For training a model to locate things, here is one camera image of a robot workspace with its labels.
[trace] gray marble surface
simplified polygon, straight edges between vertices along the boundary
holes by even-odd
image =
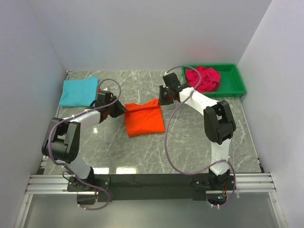
[[[182,81],[181,71],[175,71]],[[120,101],[144,104],[158,98],[159,85],[163,84],[164,71],[74,71],[69,79],[95,76],[113,78],[122,86]],[[113,82],[105,82],[102,88],[110,87],[117,95]],[[229,155],[236,172],[261,172],[257,154],[249,133],[239,98],[219,98],[230,104],[237,130],[232,138]],[[177,103],[162,106],[166,124]],[[69,117],[83,111],[81,108],[60,108],[58,116]],[[175,165],[184,171],[196,171],[211,161],[211,145],[204,132],[203,117],[184,105],[173,118],[168,136],[168,150]],[[108,117],[101,124],[87,129],[80,140],[78,156],[95,169],[96,173],[174,173],[164,152],[164,134],[142,135],[129,138],[124,116]],[[50,159],[44,174],[61,174]]]

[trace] blue towel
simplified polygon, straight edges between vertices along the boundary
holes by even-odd
[[[99,79],[66,80],[59,101],[60,107],[88,107],[96,99]]]

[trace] red cloth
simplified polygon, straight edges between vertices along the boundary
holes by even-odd
[[[125,104],[125,107],[128,111],[124,113],[124,121],[129,137],[165,132],[158,99],[151,100],[144,105]]]
[[[220,86],[220,73],[212,68],[205,68],[198,66],[196,69],[201,74],[201,83],[196,88],[200,93],[214,92]],[[199,82],[199,75],[194,70],[186,70],[186,81],[194,87]]]

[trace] green tray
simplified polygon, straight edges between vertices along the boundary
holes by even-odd
[[[237,66],[234,64],[209,64],[209,65],[189,65],[190,67],[208,67],[220,72],[220,87],[217,91],[211,93],[203,93],[207,97],[240,97],[246,93],[241,75],[238,72]],[[186,69],[182,67],[182,76],[186,83]]]

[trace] orange cloth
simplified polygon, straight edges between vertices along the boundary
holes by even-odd
[[[129,137],[165,132],[158,99],[151,100],[144,105],[125,104],[125,107],[128,111],[124,113],[124,121]]]

